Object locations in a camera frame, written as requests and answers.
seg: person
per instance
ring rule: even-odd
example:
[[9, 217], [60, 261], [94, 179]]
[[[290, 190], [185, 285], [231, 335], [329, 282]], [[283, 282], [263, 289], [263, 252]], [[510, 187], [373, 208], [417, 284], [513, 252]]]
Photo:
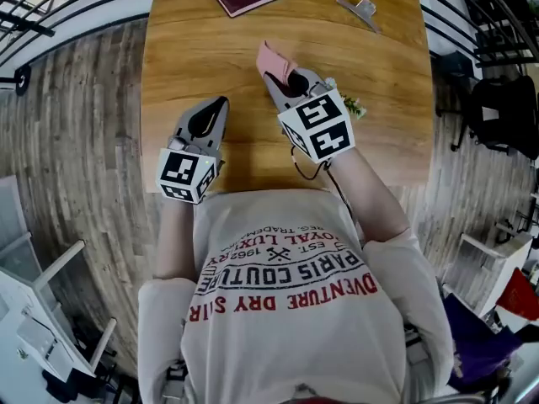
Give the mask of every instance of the person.
[[[330, 172], [364, 247], [322, 190], [164, 200], [154, 279], [139, 292], [145, 404], [397, 404], [447, 383], [449, 324], [403, 209], [356, 149]], [[423, 343], [420, 374], [405, 323]]]

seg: railing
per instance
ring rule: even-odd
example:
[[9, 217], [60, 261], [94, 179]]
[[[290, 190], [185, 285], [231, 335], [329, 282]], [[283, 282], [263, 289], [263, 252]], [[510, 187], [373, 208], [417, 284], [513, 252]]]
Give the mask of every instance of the railing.
[[[43, 40], [44, 37], [45, 39], [55, 38], [59, 28], [67, 21], [114, 1], [117, 0], [0, 0], [0, 68], [5, 67], [11, 59], [33, 42]], [[148, 14], [149, 7], [146, 11], [137, 13], [136, 16], [118, 21], [140, 19], [147, 17]], [[29, 61], [23, 61], [22, 64], [14, 67], [13, 77], [0, 77], [0, 83], [4, 84], [4, 87], [6, 83], [11, 84], [17, 93], [24, 93], [31, 74], [28, 64], [51, 50], [47, 44], [40, 48], [45, 50], [39, 55], [32, 55]]]
[[421, 4], [425, 13], [449, 29], [429, 22], [425, 22], [425, 27], [468, 54], [477, 62], [476, 67], [520, 66], [539, 62], [535, 17], [518, 19], [505, 0], [463, 0], [467, 13], [447, 0], [435, 1], [469, 25], [474, 34], [469, 34], [470, 29], [467, 33], [462, 25], [456, 25], [439, 12]]

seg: wooden table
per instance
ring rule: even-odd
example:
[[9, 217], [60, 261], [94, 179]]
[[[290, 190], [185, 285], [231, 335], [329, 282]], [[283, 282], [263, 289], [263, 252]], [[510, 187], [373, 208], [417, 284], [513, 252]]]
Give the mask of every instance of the wooden table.
[[141, 89], [147, 191], [157, 191], [159, 149], [179, 116], [217, 95], [230, 99], [231, 112], [221, 146], [227, 164], [213, 190], [320, 185], [292, 166], [290, 143], [255, 66], [261, 40], [361, 99], [368, 113], [353, 121], [356, 145], [387, 184], [426, 183], [433, 104], [419, 1], [371, 1], [381, 35], [335, 0], [280, 0], [235, 19], [216, 0], [153, 0]]

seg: metal railing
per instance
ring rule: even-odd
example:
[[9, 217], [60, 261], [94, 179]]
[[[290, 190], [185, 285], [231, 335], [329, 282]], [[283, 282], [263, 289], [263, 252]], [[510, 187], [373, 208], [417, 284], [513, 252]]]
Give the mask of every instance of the metal railing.
[[[451, 42], [475, 60], [476, 67], [505, 66], [539, 62], [539, 47], [535, 31], [538, 30], [534, 16], [519, 20], [505, 0], [463, 0], [468, 13], [462, 12], [447, 0], [435, 0], [465, 21], [475, 32], [470, 35], [440, 13], [421, 4], [425, 13], [437, 19], [449, 29], [441, 29], [425, 22], [425, 27]], [[470, 49], [464, 40], [472, 44]]]
[[[79, 1], [81, 0], [62, 0], [62, 3], [58, 3], [58, 0], [39, 0], [38, 2], [34, 1], [32, 3], [30, 0], [0, 0], [0, 5], [4, 3], [12, 5], [7, 12], [0, 9], [0, 67], [19, 53], [24, 47], [43, 35], [53, 37], [56, 29], [66, 21], [103, 4], [113, 2], [114, 0], [92, 1], [77, 10], [66, 11], [71, 5]], [[148, 15], [149, 13], [143, 13], [136, 17], [130, 17], [129, 19], [140, 19], [147, 17]], [[29, 70], [27, 67], [22, 69], [22, 67], [19, 67], [19, 69], [15, 71], [15, 75], [11, 78], [0, 77], [0, 82], [10, 82], [17, 86], [16, 89], [18, 93], [24, 93], [25, 88], [23, 88], [23, 83], [24, 80], [28, 82]]]

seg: metal clip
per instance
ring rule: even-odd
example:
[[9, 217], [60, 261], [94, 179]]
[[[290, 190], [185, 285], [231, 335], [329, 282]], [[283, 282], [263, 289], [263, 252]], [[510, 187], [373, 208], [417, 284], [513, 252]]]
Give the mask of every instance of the metal clip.
[[372, 31], [380, 34], [382, 31], [380, 28], [372, 22], [372, 15], [376, 12], [376, 5], [371, 0], [361, 0], [355, 6], [352, 3], [348, 3], [346, 0], [337, 0], [343, 8], [347, 8], [356, 17], [361, 19], [365, 24], [371, 27]]

